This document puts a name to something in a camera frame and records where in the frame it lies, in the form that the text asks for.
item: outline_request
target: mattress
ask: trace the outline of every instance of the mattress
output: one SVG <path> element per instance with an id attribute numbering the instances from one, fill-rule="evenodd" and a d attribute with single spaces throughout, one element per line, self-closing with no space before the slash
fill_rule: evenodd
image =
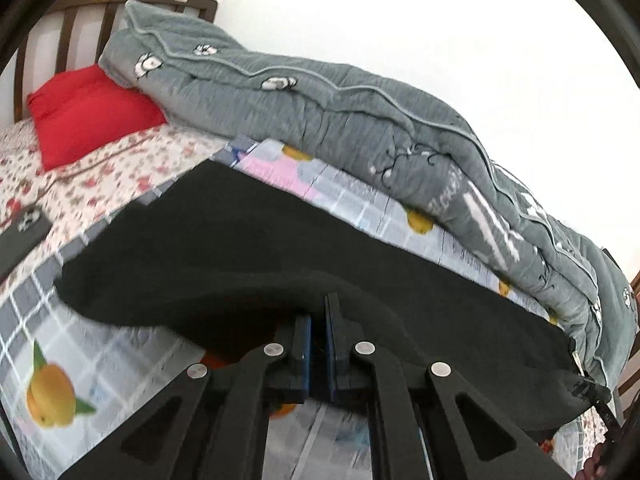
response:
<path id="1" fill-rule="evenodd" d="M 25 139 L 30 138 L 29 127 L 17 128 Z M 501 282 L 436 224 L 273 140 L 255 144 L 238 139 L 225 146 L 210 136 L 160 126 L 49 173 L 39 170 L 36 146 L 18 144 L 0 158 L 0 221 L 9 211 L 38 200 L 53 228 L 0 286 L 0 399 L 36 480 L 57 478 L 178 373 L 202 359 L 202 348 L 168 330 L 116 328 L 79 317 L 57 298 L 52 280 L 64 261 L 93 240 L 124 205 L 151 202 L 214 153 L 220 162 L 437 261 L 507 296 L 514 308 L 548 319 L 537 302 Z M 33 370 L 42 366 L 59 368 L 59 379 L 72 384 L 74 399 L 66 402 L 74 402 L 76 412 L 68 426 L 38 420 L 41 414 L 30 406 Z M 574 475 L 603 439 L 604 427 L 587 412 L 562 428 L 548 447 Z M 325 478 L 327 468 L 337 478 L 371 478 L 364 419 L 309 401 L 270 422 L 264 478 L 300 478 L 303 472 L 306 478 Z"/>

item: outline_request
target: pink patch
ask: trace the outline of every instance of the pink patch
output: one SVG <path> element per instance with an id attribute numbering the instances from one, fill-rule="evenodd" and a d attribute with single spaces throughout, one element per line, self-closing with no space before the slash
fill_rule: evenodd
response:
<path id="1" fill-rule="evenodd" d="M 137 183 L 138 183 L 138 190 L 145 192 L 146 190 L 148 190 L 151 187 L 151 184 L 149 184 L 149 181 L 151 180 L 150 176 L 141 176 L 139 179 L 137 179 Z"/>
<path id="2" fill-rule="evenodd" d="M 80 186 L 82 187 L 95 187 L 98 184 L 98 181 L 94 179 L 94 177 L 88 178 L 85 180 Z"/>
<path id="3" fill-rule="evenodd" d="M 250 154 L 238 165 L 247 174 L 258 178 L 270 186 L 289 191 L 299 197 L 313 198 L 315 191 L 311 184 L 303 182 L 298 176 L 298 163 L 289 157 L 275 161 L 261 160 Z"/>
<path id="4" fill-rule="evenodd" d="M 14 215 L 22 209 L 22 202 L 17 198 L 10 198 L 6 201 L 6 207 L 11 212 L 11 215 Z"/>

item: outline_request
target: gray comforter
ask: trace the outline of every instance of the gray comforter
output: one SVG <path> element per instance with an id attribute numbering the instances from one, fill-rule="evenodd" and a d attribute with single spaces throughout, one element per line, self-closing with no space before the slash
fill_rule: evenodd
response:
<path id="1" fill-rule="evenodd" d="M 638 312 L 623 273 L 493 162 L 449 105 L 359 68 L 250 52 L 197 18 L 136 1 L 100 66 L 176 124 L 268 137 L 425 211 L 554 314 L 585 369 L 613 388 Z"/>

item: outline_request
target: headboard slat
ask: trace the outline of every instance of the headboard slat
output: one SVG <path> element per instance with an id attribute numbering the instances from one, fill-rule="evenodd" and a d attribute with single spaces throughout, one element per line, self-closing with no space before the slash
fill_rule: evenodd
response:
<path id="1" fill-rule="evenodd" d="M 98 35 L 98 47 L 95 50 L 95 62 L 98 62 L 98 58 L 102 54 L 107 41 L 111 36 L 113 30 L 113 22 L 116 18 L 116 12 L 118 12 L 118 4 L 107 4 L 107 8 L 104 10 L 104 17 L 102 18 L 102 25 L 100 26 L 100 34 Z"/>
<path id="2" fill-rule="evenodd" d="M 66 60 L 69 56 L 69 45 L 71 44 L 71 32 L 78 14 L 77 7 L 71 7 L 65 11 L 65 18 L 62 21 L 60 30 L 60 41 L 58 42 L 58 55 L 56 56 L 56 74 L 66 70 Z"/>
<path id="3" fill-rule="evenodd" d="M 27 57 L 27 36 L 18 47 L 18 54 L 15 56 L 14 72 L 14 121 L 17 123 L 23 118 L 22 115 L 22 79 L 24 77 L 24 62 Z"/>
<path id="4" fill-rule="evenodd" d="M 213 17 L 216 15 L 216 9 L 200 9 L 198 13 L 198 17 L 201 20 L 206 20 L 208 22 L 213 22 Z"/>

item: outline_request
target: smartphone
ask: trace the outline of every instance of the smartphone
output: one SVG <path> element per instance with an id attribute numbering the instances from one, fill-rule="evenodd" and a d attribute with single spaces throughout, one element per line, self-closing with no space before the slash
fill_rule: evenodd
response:
<path id="1" fill-rule="evenodd" d="M 0 283 L 51 230 L 51 222 L 37 205 L 23 208 L 0 234 Z"/>

